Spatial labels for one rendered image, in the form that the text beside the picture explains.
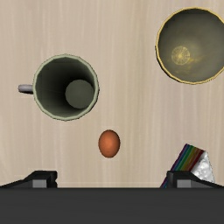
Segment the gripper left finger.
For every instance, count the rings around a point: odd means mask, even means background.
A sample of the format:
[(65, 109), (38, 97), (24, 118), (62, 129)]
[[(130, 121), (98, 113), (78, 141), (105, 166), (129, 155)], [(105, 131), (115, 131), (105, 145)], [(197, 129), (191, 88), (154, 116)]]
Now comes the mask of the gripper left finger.
[(57, 188), (56, 171), (34, 171), (24, 179), (0, 185), (0, 188)]

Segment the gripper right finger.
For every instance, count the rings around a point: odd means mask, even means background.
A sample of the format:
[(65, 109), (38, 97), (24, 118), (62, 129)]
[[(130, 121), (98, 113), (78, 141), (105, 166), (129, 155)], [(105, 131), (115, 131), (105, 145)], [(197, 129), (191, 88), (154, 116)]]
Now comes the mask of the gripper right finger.
[(168, 188), (222, 188), (222, 185), (201, 180), (190, 171), (168, 171)]

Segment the brown egg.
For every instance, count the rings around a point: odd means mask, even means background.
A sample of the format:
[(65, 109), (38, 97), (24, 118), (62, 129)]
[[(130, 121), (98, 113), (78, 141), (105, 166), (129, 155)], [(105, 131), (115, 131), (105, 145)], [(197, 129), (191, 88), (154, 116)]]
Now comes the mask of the brown egg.
[(120, 149), (120, 137), (111, 129), (103, 131), (99, 137), (98, 147), (105, 158), (113, 158)]

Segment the rainbow cake wedge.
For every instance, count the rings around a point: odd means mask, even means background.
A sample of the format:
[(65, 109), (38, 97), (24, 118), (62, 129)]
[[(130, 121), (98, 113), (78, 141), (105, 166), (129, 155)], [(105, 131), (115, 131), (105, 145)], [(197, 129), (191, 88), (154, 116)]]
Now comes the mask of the rainbow cake wedge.
[[(184, 146), (169, 171), (189, 171), (201, 180), (215, 183), (207, 152), (190, 144)], [(160, 187), (168, 188), (167, 177)]]

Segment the grey-green mug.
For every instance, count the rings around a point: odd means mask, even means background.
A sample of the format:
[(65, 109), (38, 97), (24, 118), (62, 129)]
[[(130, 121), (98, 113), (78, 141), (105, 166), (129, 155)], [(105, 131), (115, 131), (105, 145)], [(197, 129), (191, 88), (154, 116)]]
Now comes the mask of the grey-green mug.
[(41, 111), (52, 119), (71, 121), (94, 107), (100, 87), (89, 63), (78, 56), (61, 54), (44, 61), (33, 83), (20, 84), (18, 92), (33, 95)]

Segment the yellow-rimmed olive bowl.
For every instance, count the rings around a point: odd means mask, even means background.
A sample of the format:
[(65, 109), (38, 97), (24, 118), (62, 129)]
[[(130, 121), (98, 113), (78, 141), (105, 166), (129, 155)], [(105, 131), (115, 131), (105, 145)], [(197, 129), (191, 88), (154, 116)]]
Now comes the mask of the yellow-rimmed olive bowl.
[(224, 72), (224, 19), (200, 7), (171, 14), (155, 45), (162, 70), (180, 83), (197, 85)]

